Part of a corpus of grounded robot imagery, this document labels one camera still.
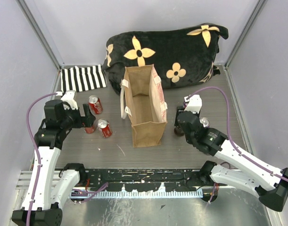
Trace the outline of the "glass cola bottle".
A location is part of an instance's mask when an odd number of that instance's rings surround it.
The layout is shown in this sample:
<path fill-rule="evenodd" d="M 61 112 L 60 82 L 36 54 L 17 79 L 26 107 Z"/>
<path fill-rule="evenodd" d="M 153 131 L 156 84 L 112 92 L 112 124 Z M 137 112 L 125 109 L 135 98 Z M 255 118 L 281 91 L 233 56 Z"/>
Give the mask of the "glass cola bottle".
<path fill-rule="evenodd" d="M 182 128 L 180 126 L 175 126 L 174 127 L 174 133 L 175 133 L 175 135 L 177 135 L 179 137 L 184 136 L 184 132 L 183 132 L 183 130 L 182 130 Z"/>

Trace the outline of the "brown jute canvas bag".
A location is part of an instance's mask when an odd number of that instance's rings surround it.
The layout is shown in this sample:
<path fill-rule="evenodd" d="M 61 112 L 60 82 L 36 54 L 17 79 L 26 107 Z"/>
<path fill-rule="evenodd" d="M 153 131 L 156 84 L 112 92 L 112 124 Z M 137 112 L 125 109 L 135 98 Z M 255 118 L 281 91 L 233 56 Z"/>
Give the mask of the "brown jute canvas bag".
<path fill-rule="evenodd" d="M 154 65 L 125 67 L 120 105 L 121 118 L 131 121 L 133 147 L 161 144 L 167 125 L 167 103 Z"/>

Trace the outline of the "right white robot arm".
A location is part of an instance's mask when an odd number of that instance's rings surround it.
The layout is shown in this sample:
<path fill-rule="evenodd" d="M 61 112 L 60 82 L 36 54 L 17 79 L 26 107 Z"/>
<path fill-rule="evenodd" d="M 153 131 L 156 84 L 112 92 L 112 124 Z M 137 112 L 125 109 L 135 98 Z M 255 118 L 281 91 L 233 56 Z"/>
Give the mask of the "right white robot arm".
<path fill-rule="evenodd" d="M 288 198 L 288 168 L 269 165 L 241 149 L 219 130 L 204 127 L 198 113 L 178 107 L 174 125 L 184 134 L 188 144 L 237 168 L 237 171 L 225 169 L 207 161 L 199 171 L 202 184 L 233 186 L 257 197 L 271 210 L 283 210 Z"/>

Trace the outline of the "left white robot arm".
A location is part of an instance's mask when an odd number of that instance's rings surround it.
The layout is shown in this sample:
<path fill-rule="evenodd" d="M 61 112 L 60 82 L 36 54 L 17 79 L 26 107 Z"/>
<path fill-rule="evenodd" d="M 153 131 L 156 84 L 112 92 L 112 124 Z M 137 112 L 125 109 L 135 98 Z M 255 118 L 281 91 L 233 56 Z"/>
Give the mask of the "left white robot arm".
<path fill-rule="evenodd" d="M 21 209 L 14 210 L 11 220 L 18 226 L 59 226 L 63 206 L 75 186 L 87 182 L 87 173 L 82 163 L 69 163 L 62 176 L 52 187 L 56 163 L 63 142 L 72 129 L 91 127 L 95 116 L 88 104 L 83 104 L 85 115 L 74 99 L 50 100 L 44 106 L 45 119 L 33 137 L 35 158 L 27 194 Z"/>

